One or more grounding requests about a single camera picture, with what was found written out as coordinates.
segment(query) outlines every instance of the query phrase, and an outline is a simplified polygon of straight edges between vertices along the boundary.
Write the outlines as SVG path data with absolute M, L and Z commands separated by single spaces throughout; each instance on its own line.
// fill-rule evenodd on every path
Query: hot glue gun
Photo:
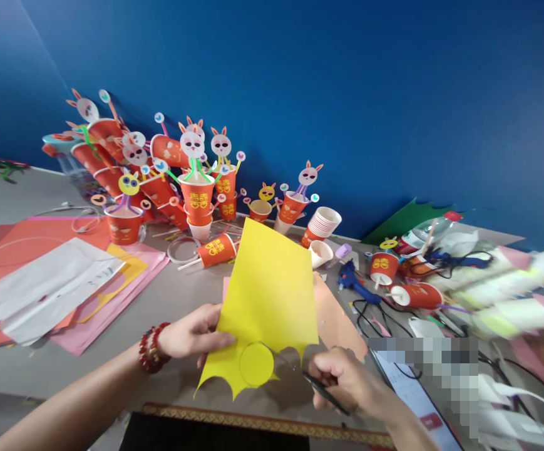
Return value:
M 343 287 L 354 289 L 358 295 L 364 298 L 370 304 L 378 305 L 382 298 L 377 294 L 371 293 L 363 284 L 355 277 L 355 265 L 353 260 L 346 262 L 339 273 L 339 290 Z

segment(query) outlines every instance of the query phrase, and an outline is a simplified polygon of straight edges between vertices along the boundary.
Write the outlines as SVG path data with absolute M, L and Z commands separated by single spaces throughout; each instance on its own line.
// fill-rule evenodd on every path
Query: red beaded bracelet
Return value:
M 149 374 L 155 374 L 163 368 L 163 364 L 170 361 L 171 357 L 161 357 L 158 354 L 157 351 L 157 343 L 159 340 L 159 334 L 161 331 L 169 326 L 170 323 L 161 323 L 159 326 L 151 327 L 140 340 L 140 347 L 138 349 L 138 354 L 140 355 L 140 364 L 142 365 L 142 368 L 149 373 Z M 153 336 L 153 339 L 151 340 L 151 347 L 148 349 L 147 352 L 147 342 L 148 338 L 150 336 Z

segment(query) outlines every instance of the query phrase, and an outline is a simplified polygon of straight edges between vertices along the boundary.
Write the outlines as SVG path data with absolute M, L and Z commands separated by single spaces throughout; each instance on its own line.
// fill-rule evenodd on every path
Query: yellow paper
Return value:
M 209 354 L 198 386 L 221 377 L 233 399 L 276 378 L 274 357 L 259 341 L 275 352 L 291 346 L 302 358 L 307 345 L 318 344 L 311 253 L 247 218 L 217 330 L 236 343 Z
M 124 283 L 113 293 L 107 293 L 107 294 L 98 293 L 97 294 L 98 306 L 96 307 L 96 309 L 87 317 L 76 321 L 77 323 L 85 323 L 87 320 L 92 318 L 96 314 L 96 312 L 98 312 L 101 308 L 103 308 L 107 304 L 107 302 L 111 301 L 121 290 L 126 288 L 126 286 L 130 282 L 132 282 L 132 280 L 136 279 L 140 274 L 142 274 L 148 268 L 147 264 L 142 263 L 135 256 L 127 253 L 122 248 L 114 244 L 110 244 L 109 247 L 107 247 L 107 253 L 126 262 L 123 268 L 121 268 L 119 271 L 119 273 L 122 274 L 126 279 Z

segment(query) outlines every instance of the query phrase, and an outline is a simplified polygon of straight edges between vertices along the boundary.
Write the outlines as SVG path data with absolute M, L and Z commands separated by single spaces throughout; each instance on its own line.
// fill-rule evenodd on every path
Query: gray table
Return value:
M 17 222 L 37 212 L 57 207 L 66 200 L 74 205 L 84 205 L 74 188 L 60 175 L 29 171 L 25 175 L 16 174 L 14 178 L 19 182 L 17 185 L 7 184 L 0 179 L 0 224 Z M 145 244 L 165 250 L 168 242 L 150 236 L 167 229 L 168 226 L 163 224 L 150 226 Z M 298 229 L 293 232 L 298 234 L 295 238 L 302 235 Z M 369 263 L 363 254 L 371 247 L 355 242 L 351 244 L 360 252 L 360 262 L 368 271 Z M 345 306 L 349 300 L 348 294 L 345 291 L 340 294 L 337 292 L 339 268 L 336 265 L 328 271 L 328 285 Z M 228 264 L 206 270 L 195 266 L 182 272 L 178 272 L 174 264 L 168 265 L 79 358 L 48 340 L 41 340 L 30 348 L 0 347 L 0 392 L 49 398 L 136 343 L 151 325 L 179 319 L 202 304 L 220 302 L 223 277 L 229 276 L 231 272 L 232 266 Z M 391 314 L 401 321 L 409 316 L 395 312 Z M 323 349 L 323 345 L 308 347 L 305 360 Z M 283 355 L 288 360 L 298 359 L 294 350 L 285 350 Z M 366 365 L 371 372 L 378 374 L 372 359 L 366 358 Z M 133 397 L 129 408 L 139 409 L 145 402 L 157 402 L 323 425 L 340 426 L 341 422 L 345 422 L 349 427 L 384 431 L 380 423 L 364 423 L 356 416 L 345 418 L 338 417 L 334 412 L 314 410 L 311 403 L 312 390 L 303 379 L 283 373 L 278 375 L 282 378 L 280 381 L 270 381 L 256 390 L 244 390 L 234 402 L 230 387 L 220 379 L 206 382 L 193 398 L 200 371 L 197 370 L 195 359 L 186 359 L 168 365 L 151 377 Z M 459 420 L 447 408 L 440 389 L 425 378 L 421 381 L 466 445 L 468 434 L 458 428 Z

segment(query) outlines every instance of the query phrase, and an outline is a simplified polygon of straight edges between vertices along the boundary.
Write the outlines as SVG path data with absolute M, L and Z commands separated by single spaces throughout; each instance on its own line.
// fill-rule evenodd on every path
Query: hand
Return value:
M 350 412 L 360 412 L 387 424 L 397 423 L 403 415 L 412 415 L 383 381 L 344 348 L 336 346 L 329 352 L 316 354 L 309 362 L 309 374 L 328 387 L 328 392 Z M 316 390 L 314 406 L 334 408 Z
M 234 335 L 214 332 L 221 311 L 221 304 L 206 304 L 170 324 L 159 335 L 159 348 L 164 355 L 172 358 L 200 354 L 197 368 L 201 368 L 208 352 L 225 348 L 236 341 Z

